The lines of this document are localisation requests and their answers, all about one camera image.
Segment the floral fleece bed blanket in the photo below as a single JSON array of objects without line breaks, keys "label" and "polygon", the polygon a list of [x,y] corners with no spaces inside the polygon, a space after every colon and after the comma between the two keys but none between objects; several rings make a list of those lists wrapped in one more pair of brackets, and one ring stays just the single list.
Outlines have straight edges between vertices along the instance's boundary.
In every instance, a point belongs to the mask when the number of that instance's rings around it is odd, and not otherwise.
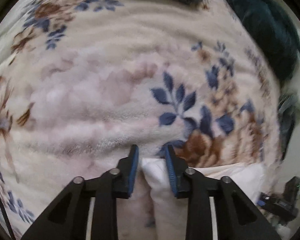
[{"label": "floral fleece bed blanket", "polygon": [[279,86],[225,0],[20,0],[0,26],[0,198],[20,239],[68,182],[132,144],[119,239],[158,239],[141,159],[190,167],[280,163]]}]

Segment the black electronic device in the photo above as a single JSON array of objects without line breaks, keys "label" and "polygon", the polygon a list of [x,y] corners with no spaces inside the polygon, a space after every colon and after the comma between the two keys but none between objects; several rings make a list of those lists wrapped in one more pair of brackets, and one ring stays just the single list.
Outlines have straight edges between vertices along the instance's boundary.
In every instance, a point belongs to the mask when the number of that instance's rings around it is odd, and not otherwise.
[{"label": "black electronic device", "polygon": [[296,219],[299,213],[299,210],[296,207],[299,190],[300,177],[294,176],[285,183],[285,188],[281,195],[268,195],[262,192],[257,201],[257,205],[277,216],[280,224],[287,225],[289,222]]}]

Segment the dark teal plush blanket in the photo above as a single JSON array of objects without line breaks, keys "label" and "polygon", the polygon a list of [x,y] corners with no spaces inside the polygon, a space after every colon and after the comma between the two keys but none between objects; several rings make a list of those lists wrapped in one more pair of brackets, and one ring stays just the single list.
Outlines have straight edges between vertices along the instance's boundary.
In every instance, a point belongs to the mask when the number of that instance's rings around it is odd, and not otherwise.
[{"label": "dark teal plush blanket", "polygon": [[[203,0],[177,0],[186,5]],[[276,77],[293,77],[300,57],[300,38],[288,14],[273,0],[226,0],[266,56]]]}]

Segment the white pants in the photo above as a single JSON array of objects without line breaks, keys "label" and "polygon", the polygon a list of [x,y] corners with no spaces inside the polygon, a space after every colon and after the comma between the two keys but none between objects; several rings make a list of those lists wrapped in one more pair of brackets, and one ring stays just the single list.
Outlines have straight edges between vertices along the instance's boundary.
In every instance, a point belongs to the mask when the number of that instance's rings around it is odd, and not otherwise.
[{"label": "white pants", "polygon": [[[174,197],[165,160],[143,158],[141,168],[151,187],[158,239],[185,239],[187,200]],[[261,163],[236,163],[196,170],[214,179],[229,176],[253,203],[257,202],[265,179],[265,169]]]}]

